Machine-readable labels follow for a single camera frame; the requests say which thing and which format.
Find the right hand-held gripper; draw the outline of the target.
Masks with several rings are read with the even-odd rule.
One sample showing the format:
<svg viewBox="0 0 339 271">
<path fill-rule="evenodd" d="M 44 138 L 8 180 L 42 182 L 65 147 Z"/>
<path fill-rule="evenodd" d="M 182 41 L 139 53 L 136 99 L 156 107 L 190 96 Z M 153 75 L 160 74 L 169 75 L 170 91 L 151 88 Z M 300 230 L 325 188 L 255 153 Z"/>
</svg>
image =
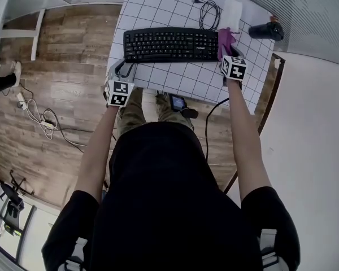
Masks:
<svg viewBox="0 0 339 271">
<path fill-rule="evenodd" d="M 227 86 L 228 80 L 242 82 L 246 71 L 247 61 L 244 59 L 244 54 L 236 47 L 231 46 L 231 56 L 228 56 L 224 45 L 219 47 L 221 54 L 218 54 L 220 61 L 220 70 L 223 75 L 223 86 Z"/>
</svg>

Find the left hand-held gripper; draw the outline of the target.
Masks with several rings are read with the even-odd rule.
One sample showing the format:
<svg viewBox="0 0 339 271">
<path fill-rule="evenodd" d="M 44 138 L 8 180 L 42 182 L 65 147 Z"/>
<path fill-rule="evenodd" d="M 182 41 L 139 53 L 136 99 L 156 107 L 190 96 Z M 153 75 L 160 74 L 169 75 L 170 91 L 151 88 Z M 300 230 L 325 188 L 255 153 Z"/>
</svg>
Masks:
<svg viewBox="0 0 339 271">
<path fill-rule="evenodd" d="M 134 83 L 125 80 L 133 80 L 135 73 L 136 63 L 126 63 L 125 59 L 118 60 L 109 68 L 108 76 L 115 78 L 107 78 L 105 81 L 103 95 L 107 107 L 125 107 L 127 105 L 134 89 Z"/>
</svg>

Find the purple cloth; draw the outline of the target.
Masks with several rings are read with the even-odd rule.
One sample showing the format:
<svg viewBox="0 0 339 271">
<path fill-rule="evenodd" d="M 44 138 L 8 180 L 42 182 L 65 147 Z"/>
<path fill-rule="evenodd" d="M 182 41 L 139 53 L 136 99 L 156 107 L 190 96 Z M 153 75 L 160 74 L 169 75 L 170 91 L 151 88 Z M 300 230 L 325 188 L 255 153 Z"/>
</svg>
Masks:
<svg viewBox="0 0 339 271">
<path fill-rule="evenodd" d="M 221 54 L 219 47 L 225 46 L 228 56 L 231 56 L 230 47 L 236 42 L 236 39 L 232 36 L 232 32 L 229 28 L 223 28 L 218 31 L 218 54 Z"/>
</svg>

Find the black keyboard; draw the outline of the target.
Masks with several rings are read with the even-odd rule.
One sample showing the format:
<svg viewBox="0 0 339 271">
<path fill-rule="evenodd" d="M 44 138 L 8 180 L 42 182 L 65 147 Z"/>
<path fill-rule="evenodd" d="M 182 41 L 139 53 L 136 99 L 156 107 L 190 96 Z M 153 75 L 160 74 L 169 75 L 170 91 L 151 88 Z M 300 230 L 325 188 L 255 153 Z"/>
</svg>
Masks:
<svg viewBox="0 0 339 271">
<path fill-rule="evenodd" d="M 123 34 L 124 58 L 130 63 L 215 62 L 218 33 L 195 28 L 145 28 Z"/>
</svg>

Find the person's right forearm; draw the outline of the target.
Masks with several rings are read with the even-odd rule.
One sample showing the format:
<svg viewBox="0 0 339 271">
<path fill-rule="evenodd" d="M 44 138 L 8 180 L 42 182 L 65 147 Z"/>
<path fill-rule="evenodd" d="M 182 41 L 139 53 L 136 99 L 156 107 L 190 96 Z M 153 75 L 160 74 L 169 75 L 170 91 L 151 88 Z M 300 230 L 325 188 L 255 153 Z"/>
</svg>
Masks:
<svg viewBox="0 0 339 271">
<path fill-rule="evenodd" d="M 227 80 L 234 159 L 240 199 L 260 187 L 270 187 L 262 159 L 262 149 L 254 118 L 247 109 L 239 83 Z"/>
</svg>

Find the person's left forearm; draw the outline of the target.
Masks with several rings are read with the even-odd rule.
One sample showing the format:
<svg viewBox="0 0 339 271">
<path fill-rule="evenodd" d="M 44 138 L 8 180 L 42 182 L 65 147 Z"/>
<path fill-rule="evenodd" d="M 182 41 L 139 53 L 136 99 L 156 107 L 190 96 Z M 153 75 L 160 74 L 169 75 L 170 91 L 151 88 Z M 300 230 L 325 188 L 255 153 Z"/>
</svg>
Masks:
<svg viewBox="0 0 339 271">
<path fill-rule="evenodd" d="M 88 193 L 97 202 L 101 201 L 112 131 L 118 110 L 117 106 L 107 108 L 81 158 L 75 190 Z"/>
</svg>

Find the black bottle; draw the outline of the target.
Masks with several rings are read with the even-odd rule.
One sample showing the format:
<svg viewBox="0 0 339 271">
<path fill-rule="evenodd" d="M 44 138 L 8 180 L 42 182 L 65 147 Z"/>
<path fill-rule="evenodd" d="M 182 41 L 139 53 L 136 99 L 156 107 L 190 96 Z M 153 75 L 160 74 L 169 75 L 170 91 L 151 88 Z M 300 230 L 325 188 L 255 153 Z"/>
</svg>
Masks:
<svg viewBox="0 0 339 271">
<path fill-rule="evenodd" d="M 284 31 L 278 22 L 268 22 L 266 24 L 255 25 L 248 29 L 248 34 L 254 39 L 268 39 L 281 41 L 284 39 Z"/>
</svg>

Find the white paper sheet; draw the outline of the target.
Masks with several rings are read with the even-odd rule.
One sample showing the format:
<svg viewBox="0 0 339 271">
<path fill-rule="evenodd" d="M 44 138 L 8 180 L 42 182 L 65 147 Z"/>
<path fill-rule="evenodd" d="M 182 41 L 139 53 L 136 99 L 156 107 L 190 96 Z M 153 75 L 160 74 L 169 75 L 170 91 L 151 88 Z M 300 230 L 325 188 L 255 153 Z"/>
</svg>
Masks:
<svg viewBox="0 0 339 271">
<path fill-rule="evenodd" d="M 242 15 L 242 2 L 225 0 L 220 15 L 219 29 L 229 28 L 232 32 L 238 32 Z"/>
</svg>

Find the person's camouflage trousers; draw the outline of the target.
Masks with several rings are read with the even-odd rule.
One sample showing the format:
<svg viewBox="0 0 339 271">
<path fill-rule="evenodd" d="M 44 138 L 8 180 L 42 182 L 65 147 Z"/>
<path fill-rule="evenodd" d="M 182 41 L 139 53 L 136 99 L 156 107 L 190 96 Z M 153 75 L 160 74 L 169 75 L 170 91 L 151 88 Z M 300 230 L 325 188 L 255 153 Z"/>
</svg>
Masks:
<svg viewBox="0 0 339 271">
<path fill-rule="evenodd" d="M 122 134 L 147 123 L 142 110 L 142 97 L 143 88 L 135 87 L 131 92 L 127 105 L 120 108 L 117 118 L 117 133 L 119 137 Z M 189 118 L 185 118 L 179 112 L 174 112 L 171 109 L 168 95 L 166 102 L 159 101 L 159 103 L 157 103 L 155 100 L 155 103 L 157 106 L 158 122 L 178 123 L 189 127 L 191 130 L 194 129 Z"/>
</svg>

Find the white checked tablecloth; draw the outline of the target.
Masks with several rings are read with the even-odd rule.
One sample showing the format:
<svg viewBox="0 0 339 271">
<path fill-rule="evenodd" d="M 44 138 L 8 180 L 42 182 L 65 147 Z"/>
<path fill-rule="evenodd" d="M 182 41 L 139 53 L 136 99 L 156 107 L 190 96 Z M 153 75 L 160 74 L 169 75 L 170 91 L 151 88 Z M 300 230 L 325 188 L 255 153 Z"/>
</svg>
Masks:
<svg viewBox="0 0 339 271">
<path fill-rule="evenodd" d="M 226 0 L 214 1 L 219 7 Z M 269 22 L 271 13 L 250 0 L 242 3 L 239 31 L 234 46 L 248 61 L 242 93 L 250 113 L 254 113 L 273 53 L 271 40 L 252 39 L 251 26 Z M 115 29 L 108 65 L 124 57 L 123 34 L 126 30 L 154 27 L 198 28 L 201 6 L 194 0 L 124 0 Z M 221 84 L 219 63 L 144 63 L 137 66 L 134 83 L 141 88 L 162 90 L 188 98 L 217 103 L 228 97 Z"/>
</svg>

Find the black device with screen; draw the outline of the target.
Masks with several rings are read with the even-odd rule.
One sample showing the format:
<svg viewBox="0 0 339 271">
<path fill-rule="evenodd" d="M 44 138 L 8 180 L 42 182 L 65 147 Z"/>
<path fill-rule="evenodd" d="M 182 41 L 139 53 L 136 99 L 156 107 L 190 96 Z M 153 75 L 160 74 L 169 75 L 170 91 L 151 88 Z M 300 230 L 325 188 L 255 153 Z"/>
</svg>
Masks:
<svg viewBox="0 0 339 271">
<path fill-rule="evenodd" d="M 183 109 L 187 108 L 185 99 L 178 95 L 169 94 L 169 101 L 170 101 L 171 109 L 174 112 L 180 112 Z"/>
</svg>

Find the glass partition with blinds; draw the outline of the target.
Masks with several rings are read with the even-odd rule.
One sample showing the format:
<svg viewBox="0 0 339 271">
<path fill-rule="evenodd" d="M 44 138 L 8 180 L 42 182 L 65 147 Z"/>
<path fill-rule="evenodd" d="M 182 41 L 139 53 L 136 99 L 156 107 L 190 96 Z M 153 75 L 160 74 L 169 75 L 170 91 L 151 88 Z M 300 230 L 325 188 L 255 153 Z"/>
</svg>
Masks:
<svg viewBox="0 0 339 271">
<path fill-rule="evenodd" d="M 274 14 L 284 30 L 278 51 L 339 64 L 339 0 L 250 0 Z"/>
</svg>

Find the person's black shirt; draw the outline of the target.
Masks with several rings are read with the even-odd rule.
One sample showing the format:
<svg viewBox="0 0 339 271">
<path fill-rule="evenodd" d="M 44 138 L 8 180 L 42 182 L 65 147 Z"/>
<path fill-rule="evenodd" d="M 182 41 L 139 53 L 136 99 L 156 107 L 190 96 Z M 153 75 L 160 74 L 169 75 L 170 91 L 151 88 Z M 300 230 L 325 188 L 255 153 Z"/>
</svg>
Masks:
<svg viewBox="0 0 339 271">
<path fill-rule="evenodd" d="M 300 264 L 297 231 L 277 192 L 253 190 L 236 205 L 217 186 L 186 126 L 148 123 L 118 139 L 102 202 L 75 191 L 42 248 L 47 271 L 68 266 L 86 240 L 86 271 L 262 271 L 262 230 L 275 230 L 285 267 Z"/>
</svg>

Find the black office chair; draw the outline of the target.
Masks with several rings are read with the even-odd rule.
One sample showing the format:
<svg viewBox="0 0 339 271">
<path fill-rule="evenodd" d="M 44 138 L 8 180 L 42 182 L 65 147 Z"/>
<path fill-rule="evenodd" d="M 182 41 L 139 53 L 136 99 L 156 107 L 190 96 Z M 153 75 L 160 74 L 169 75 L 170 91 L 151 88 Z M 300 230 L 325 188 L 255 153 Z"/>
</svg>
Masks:
<svg viewBox="0 0 339 271">
<path fill-rule="evenodd" d="M 20 227 L 20 213 L 24 210 L 24 201 L 19 196 L 19 193 L 22 195 L 34 195 L 34 191 L 27 191 L 22 188 L 23 182 L 26 181 L 26 178 L 23 177 L 21 181 L 18 183 L 14 178 L 14 170 L 11 169 L 9 175 L 11 177 L 11 185 L 7 183 L 1 183 L 2 194 L 0 194 L 0 199 L 3 200 L 4 196 L 7 196 L 7 204 L 5 214 L 0 215 L 0 219 L 3 222 L 3 229 L 7 231 L 12 236 L 17 235 L 22 237 L 25 234 L 25 228 Z"/>
</svg>

